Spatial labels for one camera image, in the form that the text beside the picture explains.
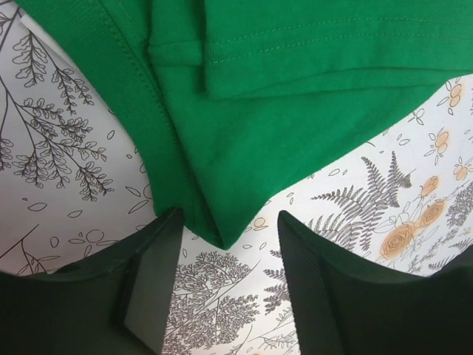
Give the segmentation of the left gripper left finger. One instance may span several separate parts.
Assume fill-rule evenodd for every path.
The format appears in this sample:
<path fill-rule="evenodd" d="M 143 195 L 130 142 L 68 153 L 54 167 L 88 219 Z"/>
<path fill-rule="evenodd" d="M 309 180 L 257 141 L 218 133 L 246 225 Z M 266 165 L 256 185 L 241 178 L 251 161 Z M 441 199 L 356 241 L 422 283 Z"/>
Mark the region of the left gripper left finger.
<path fill-rule="evenodd" d="M 170 209 L 53 274 L 1 274 L 3 354 L 159 354 L 184 227 Z"/>

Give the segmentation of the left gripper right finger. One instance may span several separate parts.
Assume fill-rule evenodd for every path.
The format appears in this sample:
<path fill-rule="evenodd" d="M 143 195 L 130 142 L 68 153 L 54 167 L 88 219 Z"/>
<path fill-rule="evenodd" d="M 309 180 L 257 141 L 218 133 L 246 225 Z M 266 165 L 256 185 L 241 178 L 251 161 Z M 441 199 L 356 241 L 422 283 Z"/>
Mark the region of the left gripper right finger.
<path fill-rule="evenodd" d="M 279 245 L 303 354 L 470 354 L 472 250 L 419 277 L 315 234 L 286 211 Z"/>

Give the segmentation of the green t shirt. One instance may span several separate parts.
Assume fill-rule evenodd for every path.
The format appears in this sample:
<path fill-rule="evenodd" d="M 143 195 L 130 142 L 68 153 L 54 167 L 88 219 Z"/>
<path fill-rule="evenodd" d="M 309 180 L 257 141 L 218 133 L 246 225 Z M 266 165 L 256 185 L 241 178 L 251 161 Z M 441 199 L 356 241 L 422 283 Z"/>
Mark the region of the green t shirt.
<path fill-rule="evenodd" d="M 472 72 L 470 1 L 21 1 L 230 248 L 264 203 Z"/>

